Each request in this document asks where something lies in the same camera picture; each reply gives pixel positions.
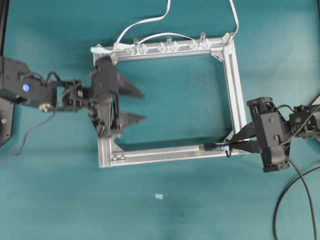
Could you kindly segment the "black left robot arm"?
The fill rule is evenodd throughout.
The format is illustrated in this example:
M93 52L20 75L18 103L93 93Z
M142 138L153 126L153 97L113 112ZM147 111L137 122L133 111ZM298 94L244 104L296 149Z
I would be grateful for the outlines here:
M90 87L80 80L62 81L57 73L43 78L21 61L0 58L0 96L7 101L38 108L44 112L87 111L100 137L121 135L123 128L146 119L143 115L120 111L119 96L144 98L144 95L113 65L110 57L95 62L89 73Z

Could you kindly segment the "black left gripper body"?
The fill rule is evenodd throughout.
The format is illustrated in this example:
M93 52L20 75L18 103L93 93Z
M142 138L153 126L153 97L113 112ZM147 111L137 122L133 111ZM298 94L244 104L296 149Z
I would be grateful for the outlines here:
M110 57L95 62L97 72L93 74L90 86L90 119L99 137L111 138L121 132L119 117L119 84L117 68Z

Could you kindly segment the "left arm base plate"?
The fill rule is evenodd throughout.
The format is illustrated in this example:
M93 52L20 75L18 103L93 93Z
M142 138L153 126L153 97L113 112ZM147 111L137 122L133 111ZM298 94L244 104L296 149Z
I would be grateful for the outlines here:
M12 136L14 104L0 98L0 146L2 147Z

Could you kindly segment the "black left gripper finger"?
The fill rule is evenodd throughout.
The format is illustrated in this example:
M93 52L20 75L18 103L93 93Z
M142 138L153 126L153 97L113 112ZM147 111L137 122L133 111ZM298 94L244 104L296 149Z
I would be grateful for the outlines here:
M118 91L120 95L133 97L133 98L144 98L145 95L140 92L127 77L121 73L117 73Z
M122 130L125 127L142 122L146 118L147 117L143 115L137 115L137 114L128 113L128 112L121 112L119 114L119 128Z

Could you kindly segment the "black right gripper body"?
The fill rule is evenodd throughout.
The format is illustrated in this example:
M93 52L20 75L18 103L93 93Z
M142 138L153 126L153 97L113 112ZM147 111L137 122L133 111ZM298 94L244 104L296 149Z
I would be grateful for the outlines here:
M289 168L290 149L282 143L289 139L286 120L279 113L271 97L259 97L247 101L255 136L261 149L265 173Z

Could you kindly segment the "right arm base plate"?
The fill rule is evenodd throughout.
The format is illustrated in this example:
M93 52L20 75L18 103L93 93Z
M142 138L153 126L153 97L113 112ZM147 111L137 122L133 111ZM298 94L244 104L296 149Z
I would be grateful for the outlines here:
M318 95L314 101L311 103L311 105L319 105L320 104L320 95Z

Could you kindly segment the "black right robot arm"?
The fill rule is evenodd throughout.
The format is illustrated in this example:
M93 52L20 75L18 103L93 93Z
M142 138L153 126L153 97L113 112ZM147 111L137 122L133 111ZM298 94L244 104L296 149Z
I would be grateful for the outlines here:
M320 106L295 106L286 120L271 97L259 97L247 102L252 122L245 125L228 142L231 149L261 156L265 173L289 167L291 140L320 136Z

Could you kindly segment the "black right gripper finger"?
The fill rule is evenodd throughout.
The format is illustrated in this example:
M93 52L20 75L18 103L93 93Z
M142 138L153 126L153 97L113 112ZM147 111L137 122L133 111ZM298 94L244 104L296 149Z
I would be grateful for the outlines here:
M261 149L257 141L237 141L229 144L232 149L245 151L248 153L260 153Z
M233 137L229 140L229 143L235 143L250 139L256 136L256 128L253 122L246 124L237 134L234 134Z

